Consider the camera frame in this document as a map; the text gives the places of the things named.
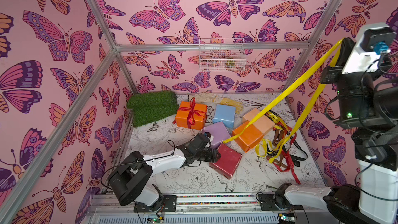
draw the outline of gift box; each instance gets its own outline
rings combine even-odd
[[[232,135],[238,135],[243,131],[243,128],[247,126],[249,121],[244,122],[238,128],[232,131]],[[264,137],[254,125],[250,125],[246,128],[246,130],[235,139],[236,143],[242,148],[244,152],[248,152],[251,148],[254,148]]]
[[[208,127],[203,127],[202,133],[205,132],[210,132],[211,136],[213,137],[210,146],[210,148],[213,149],[216,149],[217,147],[220,146],[222,141],[229,139],[231,137],[231,135],[225,128],[223,122],[217,122],[215,124],[209,125]]]
[[[242,159],[242,154],[223,143],[219,146],[218,151],[221,158],[215,163],[209,163],[209,166],[226,178],[231,179]]]
[[[197,104],[195,98],[183,101],[178,108],[175,123],[179,127],[201,130],[207,119],[207,105]]]
[[[213,117],[213,124],[223,122],[228,128],[234,127],[236,107],[217,104],[216,112]]]
[[[242,123],[244,123],[246,121],[251,121],[259,113],[260,113],[260,110],[258,110],[257,108],[252,109],[250,112],[243,115]],[[269,131],[271,131],[273,129],[273,127],[275,126],[275,123],[263,115],[252,125],[254,125],[262,134],[266,135]]]

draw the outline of blue box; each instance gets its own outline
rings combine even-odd
[[[213,117],[213,124],[223,122],[225,127],[233,128],[235,121],[236,107],[217,104],[216,112]]]

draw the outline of pink wall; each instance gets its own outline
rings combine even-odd
[[[217,1],[220,2],[218,3],[219,8],[217,4],[214,3],[206,4]],[[329,2],[329,0],[234,0],[231,4],[236,3],[241,10],[245,7],[245,10],[250,12],[247,15],[246,13],[242,13],[243,16],[239,12],[236,12],[237,15],[234,16],[233,7],[228,6],[230,3],[229,0],[98,0],[100,5],[103,6],[104,11],[105,9],[109,9],[106,8],[105,5],[112,6],[112,10],[108,10],[105,13],[111,17],[107,18],[107,20],[111,27],[111,31],[115,34],[116,42],[118,44],[129,45],[162,43],[189,44],[199,43],[200,38],[211,37],[220,38],[219,41],[222,39],[226,43],[233,41],[238,42],[241,37],[245,37],[245,42],[306,41],[317,23],[317,21],[311,22],[313,19],[311,15],[319,12],[317,8],[324,7],[325,1]],[[277,5],[284,10],[277,13]],[[161,15],[156,16],[155,9],[153,8],[155,6],[163,9],[162,14],[164,16],[170,16],[168,20]],[[212,12],[215,16],[214,19],[209,20],[211,17],[203,10],[206,7],[212,8]],[[294,12],[292,15],[293,11],[288,11],[293,8],[298,9],[298,12]],[[153,27],[153,21],[151,23],[152,19],[154,19],[153,21],[167,22],[155,28]],[[205,92],[207,90],[224,92],[218,89],[218,85],[216,84],[215,77],[220,75],[221,77],[219,78],[228,83],[231,81],[239,81],[240,83],[251,82],[246,85],[251,89],[250,92],[253,93],[272,90],[281,91],[279,88],[284,85],[284,81],[287,79],[287,75],[294,63],[293,61],[290,63],[288,62],[286,67],[287,72],[284,72],[282,70],[285,69],[286,60],[288,60],[289,57],[295,57],[294,59],[297,59],[301,50],[292,49],[286,51],[282,49],[275,60],[266,56],[259,62],[269,51],[270,50],[247,51],[247,70],[245,73],[211,72],[209,76],[205,76],[209,77],[208,81],[211,86],[201,88],[195,85],[193,90],[197,91],[196,88],[198,88],[199,92]],[[178,79],[177,77],[173,78],[170,72],[156,72],[165,71],[165,69],[157,68],[165,68],[162,62],[166,62],[168,67],[171,66],[168,62],[170,54],[175,57],[177,62],[176,65],[179,67],[178,69],[183,69],[183,72],[185,72],[177,75]],[[128,68],[131,70],[133,81],[137,82],[137,84],[141,85],[141,79],[147,76],[149,82],[154,84],[155,91],[162,90],[162,85],[165,85],[177,93],[187,93],[188,91],[183,89],[189,86],[192,78],[193,81],[195,81],[195,76],[200,72],[198,65],[192,62],[192,57],[198,54],[197,51],[162,53],[153,51],[149,54],[135,52],[129,55],[125,53],[123,56],[130,64]],[[255,66],[259,68],[258,74],[252,69]],[[182,88],[182,91],[173,89],[173,86],[176,84],[181,85],[180,88]]]
[[[103,58],[101,56],[109,51],[105,39],[99,39],[97,29],[87,27],[87,7],[84,0],[3,0],[3,2],[7,3],[3,3],[0,10],[0,136],[2,137],[0,205],[47,141],[59,122],[59,117],[74,102],[73,93],[81,92],[82,87],[96,72]],[[65,38],[64,31],[68,33],[68,39]],[[70,53],[66,42],[71,44]],[[64,75],[67,75],[66,81],[62,78]],[[74,80],[80,80],[82,86],[75,87]],[[105,90],[109,87],[111,92],[113,88],[115,91],[118,89],[122,91],[124,87],[128,87],[120,72],[117,82],[119,88],[116,87],[112,77],[107,75],[100,86]],[[118,144],[113,144],[111,149],[106,150],[104,145],[95,139],[96,131],[107,127],[108,124],[112,125],[119,116],[123,117],[121,132],[125,129],[123,114],[123,106],[126,105],[125,96],[121,94],[117,113],[112,112],[110,118],[102,107],[99,90],[96,89],[94,94],[87,102],[87,107],[82,110],[81,116],[83,118],[90,107],[96,106],[94,125],[85,131],[86,137],[78,135],[72,138],[69,147],[65,147],[58,155],[60,146],[32,194],[23,204],[23,207],[32,209],[34,205],[30,204],[38,202],[40,209],[47,211],[47,220],[51,219],[51,223],[75,221],[79,204],[89,189],[86,189],[89,178],[92,180],[91,159],[96,148],[100,149],[103,159],[107,160],[107,168],[111,164],[110,154]],[[61,212],[58,207],[52,209],[51,199],[56,196],[51,192],[41,192],[32,197],[37,191],[44,189],[52,191],[57,186],[58,177],[61,175],[61,180],[65,178],[73,159],[80,152],[85,154],[85,162],[80,173],[84,176],[81,185],[83,189],[74,194],[67,192],[66,188],[69,189],[67,186],[76,182],[75,178],[71,178],[63,188],[62,194],[67,203],[67,212]]]
[[[314,49],[314,55],[310,56],[308,61],[313,64],[319,58],[316,57],[317,51],[321,51],[325,48],[328,50],[332,45],[339,41],[343,37],[355,37],[356,33],[363,24],[372,24],[377,22],[386,22],[391,16],[392,12],[396,14],[396,4],[391,4],[394,0],[343,0],[339,12],[336,12],[336,25],[331,31],[330,35],[321,37],[319,41],[320,45],[317,45]],[[361,13],[355,13],[360,7],[366,8]],[[398,42],[395,42],[395,48],[393,53],[397,52]],[[299,92],[295,90],[289,97],[291,102],[290,107],[294,110],[296,117],[298,117],[298,109],[301,108],[301,104],[306,106],[310,101],[309,95],[314,92],[318,80],[316,76],[310,77],[310,79],[304,82],[306,88],[305,92]],[[324,177],[329,185],[340,185],[342,183],[354,183],[354,177],[356,176],[357,168],[359,167],[355,160],[354,142],[351,140],[351,134],[354,130],[343,130],[341,127],[334,125],[329,121],[322,113],[326,111],[333,112],[335,117],[339,116],[338,103],[331,105],[330,109],[325,109],[327,102],[336,96],[336,92],[332,85],[326,85],[323,94],[318,98],[316,105],[310,113],[310,117],[307,120],[307,126],[302,127],[301,131],[304,133],[304,137],[307,143],[311,147],[314,157],[317,159],[317,163],[324,173]],[[323,129],[320,134],[315,134],[311,129],[318,127]],[[325,157],[327,152],[323,152],[327,149],[331,143],[337,142],[340,146],[344,146],[343,155],[335,157]],[[338,167],[334,167],[331,162],[340,164]]]

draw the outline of purple box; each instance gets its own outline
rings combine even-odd
[[[222,141],[231,137],[223,122],[217,122],[207,127],[203,127],[202,133],[205,132],[210,132],[213,136],[213,140],[211,141],[211,148],[213,149],[219,147]]]

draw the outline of red box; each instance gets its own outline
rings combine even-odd
[[[224,143],[221,143],[218,151],[221,154],[221,158],[215,163],[209,163],[209,166],[226,178],[231,179],[242,159],[242,154],[226,146]]]

